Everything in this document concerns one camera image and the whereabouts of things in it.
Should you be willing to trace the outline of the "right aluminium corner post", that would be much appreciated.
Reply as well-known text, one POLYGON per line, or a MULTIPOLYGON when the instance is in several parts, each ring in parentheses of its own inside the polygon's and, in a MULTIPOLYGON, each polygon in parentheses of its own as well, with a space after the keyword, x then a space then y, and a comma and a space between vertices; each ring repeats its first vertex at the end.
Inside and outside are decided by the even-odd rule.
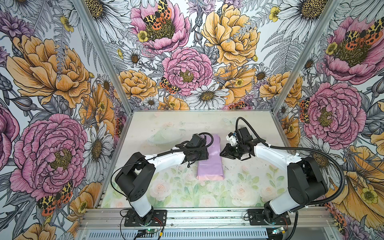
POLYGON ((340 2, 342 1, 333 0, 327 2, 323 13, 320 15, 318 23, 314 27, 314 31, 309 34, 307 43, 305 44, 303 51, 300 53, 299 58, 296 64, 294 65, 285 86, 282 88, 281 93, 277 97, 277 100, 272 108, 273 115, 277 115, 279 108, 281 107, 282 103, 286 100, 291 88, 299 77, 299 74, 302 70, 303 65, 305 64, 307 56, 315 47, 325 28, 329 25, 329 22, 331 21, 332 16, 336 12, 340 2))

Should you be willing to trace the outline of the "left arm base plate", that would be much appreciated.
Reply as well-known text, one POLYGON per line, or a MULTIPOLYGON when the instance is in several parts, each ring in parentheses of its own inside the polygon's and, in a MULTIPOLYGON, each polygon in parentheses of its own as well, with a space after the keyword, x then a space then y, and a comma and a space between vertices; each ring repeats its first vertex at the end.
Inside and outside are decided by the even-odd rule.
POLYGON ((167 221, 167 210, 151 210, 140 217, 134 209, 129 209, 124 216, 125 227, 163 227, 167 221))

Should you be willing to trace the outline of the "aluminium front rail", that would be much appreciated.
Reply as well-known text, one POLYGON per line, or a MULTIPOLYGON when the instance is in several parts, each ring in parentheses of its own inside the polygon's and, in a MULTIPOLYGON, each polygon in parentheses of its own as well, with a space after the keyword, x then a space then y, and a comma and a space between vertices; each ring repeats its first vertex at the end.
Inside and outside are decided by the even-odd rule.
MULTIPOLYGON (((248 208, 171 208, 167 209, 166 229, 251 228, 248 208)), ((125 209, 90 209, 80 224, 80 230, 124 230, 125 209)), ((299 210, 299 228, 334 227, 330 213, 324 207, 299 210)))

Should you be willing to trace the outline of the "aluminium corner post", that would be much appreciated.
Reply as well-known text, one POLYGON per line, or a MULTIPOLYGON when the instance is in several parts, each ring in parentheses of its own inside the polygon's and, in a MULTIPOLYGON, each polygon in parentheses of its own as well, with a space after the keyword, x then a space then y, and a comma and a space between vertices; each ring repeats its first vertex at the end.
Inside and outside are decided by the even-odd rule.
POLYGON ((122 87, 122 84, 118 78, 118 74, 114 68, 114 65, 111 62, 109 54, 105 48, 103 40, 99 35, 96 24, 94 23, 92 16, 88 10, 88 7, 85 1, 75 1, 74 6, 80 15, 80 19, 88 32, 89 39, 93 42, 96 51, 98 52, 99 57, 102 60, 102 63, 111 78, 111 81, 117 91, 117 94, 120 97, 120 100, 126 110, 126 113, 129 117, 133 116, 133 108, 129 103, 129 100, 126 96, 125 90, 122 87))
POLYGON ((333 0, 327 2, 323 13, 320 15, 318 23, 314 27, 314 31, 309 34, 307 43, 305 44, 303 51, 300 53, 299 58, 296 64, 294 65, 285 86, 282 88, 281 93, 277 97, 277 100, 272 108, 273 115, 277 115, 279 108, 281 107, 282 103, 286 100, 291 88, 299 77, 299 74, 302 70, 303 65, 305 64, 307 56, 315 47, 325 28, 329 25, 329 22, 331 21, 332 16, 336 12, 340 2, 342 1, 333 0))

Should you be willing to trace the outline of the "pink wrapping paper sheet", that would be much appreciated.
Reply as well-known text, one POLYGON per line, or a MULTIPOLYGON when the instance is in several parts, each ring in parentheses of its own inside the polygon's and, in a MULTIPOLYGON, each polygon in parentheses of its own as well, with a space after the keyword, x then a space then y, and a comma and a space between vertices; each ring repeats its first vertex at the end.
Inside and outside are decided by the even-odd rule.
POLYGON ((213 143, 208 147, 208 159, 198 162, 197 179, 199 181, 222 181, 224 170, 221 153, 221 139, 213 135, 213 143))

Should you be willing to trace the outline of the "left aluminium corner post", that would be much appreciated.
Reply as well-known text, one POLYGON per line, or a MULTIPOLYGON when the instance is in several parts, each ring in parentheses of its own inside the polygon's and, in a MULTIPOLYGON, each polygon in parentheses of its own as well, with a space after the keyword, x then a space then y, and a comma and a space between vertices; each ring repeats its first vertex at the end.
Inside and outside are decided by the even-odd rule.
POLYGON ((133 108, 129 103, 129 100, 126 96, 125 90, 122 87, 122 84, 118 78, 118 74, 114 68, 114 65, 111 62, 109 54, 105 48, 103 40, 99 35, 96 24, 94 23, 92 16, 88 10, 88 7, 85 1, 75 1, 74 6, 80 15, 80 19, 88 32, 89 39, 93 42, 96 51, 98 52, 99 57, 102 60, 102 63, 111 78, 111 81, 117 91, 117 94, 120 97, 120 100, 126 110, 126 113, 129 117, 133 116, 133 108))

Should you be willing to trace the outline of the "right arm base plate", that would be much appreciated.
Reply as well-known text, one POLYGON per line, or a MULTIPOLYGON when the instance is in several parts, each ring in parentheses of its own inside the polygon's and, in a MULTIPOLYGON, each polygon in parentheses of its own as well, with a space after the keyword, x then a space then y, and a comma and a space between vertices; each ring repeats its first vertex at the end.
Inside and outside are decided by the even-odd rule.
POLYGON ((244 219, 248 219, 251 226, 289 226, 292 224, 287 212, 276 215, 270 210, 248 209, 244 219))

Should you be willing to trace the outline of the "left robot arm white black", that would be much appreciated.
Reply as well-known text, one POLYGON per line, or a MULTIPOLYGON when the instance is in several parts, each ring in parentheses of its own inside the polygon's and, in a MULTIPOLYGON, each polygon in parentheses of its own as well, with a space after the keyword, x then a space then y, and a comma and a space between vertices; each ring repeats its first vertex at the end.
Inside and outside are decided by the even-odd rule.
POLYGON ((130 219, 141 226, 148 226, 155 220, 155 210, 147 198, 147 190, 153 176, 162 170, 182 164, 193 164, 209 158, 208 148, 214 143, 209 133, 194 134, 189 141, 184 141, 172 149, 155 154, 134 153, 126 164, 113 173, 115 183, 121 195, 125 196, 133 209, 130 219))

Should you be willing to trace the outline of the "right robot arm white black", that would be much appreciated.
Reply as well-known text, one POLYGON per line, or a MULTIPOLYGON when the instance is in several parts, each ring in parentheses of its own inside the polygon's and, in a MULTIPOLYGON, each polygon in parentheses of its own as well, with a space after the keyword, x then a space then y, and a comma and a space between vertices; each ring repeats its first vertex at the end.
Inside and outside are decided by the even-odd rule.
POLYGON ((267 224, 275 224, 288 212, 299 210, 324 195, 328 188, 316 160, 286 152, 263 139, 255 139, 243 127, 226 136, 228 143, 220 156, 232 160, 263 159, 287 172, 288 189, 264 205, 263 218, 267 224))

